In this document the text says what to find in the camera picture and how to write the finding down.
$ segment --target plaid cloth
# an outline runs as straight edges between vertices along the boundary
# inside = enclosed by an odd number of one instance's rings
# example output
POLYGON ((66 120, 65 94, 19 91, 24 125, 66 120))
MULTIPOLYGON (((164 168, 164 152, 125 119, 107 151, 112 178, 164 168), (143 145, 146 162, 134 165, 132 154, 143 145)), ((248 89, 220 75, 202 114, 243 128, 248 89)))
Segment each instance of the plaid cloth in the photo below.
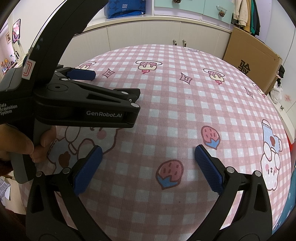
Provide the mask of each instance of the plaid cloth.
POLYGON ((0 199, 4 197, 5 192, 9 187, 10 184, 0 178, 0 199))
MULTIPOLYGON (((79 68, 96 71, 93 85, 140 88, 136 124, 60 126, 49 161, 38 169, 58 173, 101 146, 103 161, 80 199, 113 241, 190 237, 218 198, 194 160, 199 144, 238 172, 262 172, 276 223, 290 186, 288 140, 273 104, 246 75, 210 54, 170 45, 110 51, 79 68)), ((30 184, 21 186, 24 205, 30 184)), ((223 227, 240 198, 238 193, 223 227)))

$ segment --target drawer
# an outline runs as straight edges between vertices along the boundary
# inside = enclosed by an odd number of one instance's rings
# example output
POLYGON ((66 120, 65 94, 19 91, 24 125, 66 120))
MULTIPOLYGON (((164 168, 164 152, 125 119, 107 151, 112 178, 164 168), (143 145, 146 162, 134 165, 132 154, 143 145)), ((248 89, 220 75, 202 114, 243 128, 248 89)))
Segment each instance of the drawer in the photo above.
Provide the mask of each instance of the drawer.
POLYGON ((233 9, 234 9, 234 4, 230 0, 206 0, 203 14, 230 24, 232 19, 233 9), (219 12, 221 8, 218 8, 217 6, 227 9, 224 17, 219 16, 219 12))
POLYGON ((187 10, 191 12, 203 13, 205 0, 182 0, 180 3, 174 3, 172 0, 154 0, 154 6, 168 7, 168 8, 187 10))

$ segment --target white bag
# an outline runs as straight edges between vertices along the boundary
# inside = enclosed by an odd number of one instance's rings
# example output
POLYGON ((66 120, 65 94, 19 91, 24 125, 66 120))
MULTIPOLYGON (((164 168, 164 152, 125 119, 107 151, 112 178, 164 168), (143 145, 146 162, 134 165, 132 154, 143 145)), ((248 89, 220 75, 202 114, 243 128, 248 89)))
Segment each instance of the white bag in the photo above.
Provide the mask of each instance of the white bag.
POLYGON ((282 86, 281 85, 278 86, 277 82, 275 82, 274 87, 270 91, 270 97, 271 97, 272 101, 275 104, 277 104, 277 103, 279 103, 281 101, 281 98, 282 98, 281 93, 282 93, 282 91, 283 91, 282 86))

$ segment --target cream sweater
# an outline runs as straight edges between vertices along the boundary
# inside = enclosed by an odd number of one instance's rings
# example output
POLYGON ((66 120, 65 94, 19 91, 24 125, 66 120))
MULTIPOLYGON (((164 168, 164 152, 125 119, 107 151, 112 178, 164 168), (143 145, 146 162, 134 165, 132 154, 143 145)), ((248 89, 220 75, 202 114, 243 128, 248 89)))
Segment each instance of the cream sweater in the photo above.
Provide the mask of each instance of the cream sweater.
POLYGON ((239 25, 247 25, 248 15, 247 0, 234 0, 233 18, 239 21, 239 25))

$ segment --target picture frame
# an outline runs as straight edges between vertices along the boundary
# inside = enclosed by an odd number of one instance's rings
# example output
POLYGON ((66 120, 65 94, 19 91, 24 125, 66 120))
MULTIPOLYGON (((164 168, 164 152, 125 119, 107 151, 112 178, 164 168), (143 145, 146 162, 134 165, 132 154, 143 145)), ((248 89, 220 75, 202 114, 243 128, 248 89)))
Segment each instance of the picture frame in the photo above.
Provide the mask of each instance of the picture frame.
POLYGON ((6 36, 7 44, 9 44, 11 42, 11 37, 10 37, 9 32, 5 36, 6 36))

